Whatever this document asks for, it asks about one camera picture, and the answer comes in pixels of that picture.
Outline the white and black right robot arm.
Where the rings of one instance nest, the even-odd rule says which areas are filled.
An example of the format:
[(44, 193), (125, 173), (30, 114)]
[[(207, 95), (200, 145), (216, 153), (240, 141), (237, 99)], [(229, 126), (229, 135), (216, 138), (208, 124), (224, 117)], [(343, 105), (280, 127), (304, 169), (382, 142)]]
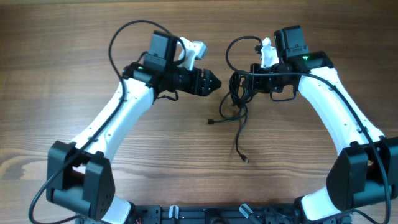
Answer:
[(337, 159), (326, 185), (294, 202), (294, 223), (317, 223), (361, 207), (384, 202), (384, 222), (397, 198), (397, 138), (387, 138), (361, 112), (341, 84), (333, 62), (319, 51), (277, 58), (275, 53), (251, 65), (258, 92), (280, 93), (286, 85), (308, 100), (328, 130)]

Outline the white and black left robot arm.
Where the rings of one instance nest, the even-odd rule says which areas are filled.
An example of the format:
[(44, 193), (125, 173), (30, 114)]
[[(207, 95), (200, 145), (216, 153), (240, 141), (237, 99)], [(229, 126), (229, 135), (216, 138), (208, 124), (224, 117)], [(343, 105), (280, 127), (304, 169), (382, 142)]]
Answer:
[(207, 69), (157, 69), (133, 62), (117, 91), (94, 121), (70, 143), (49, 150), (45, 196), (86, 223), (134, 223), (136, 206), (116, 196), (111, 163), (136, 121), (163, 91), (208, 96), (221, 81)]

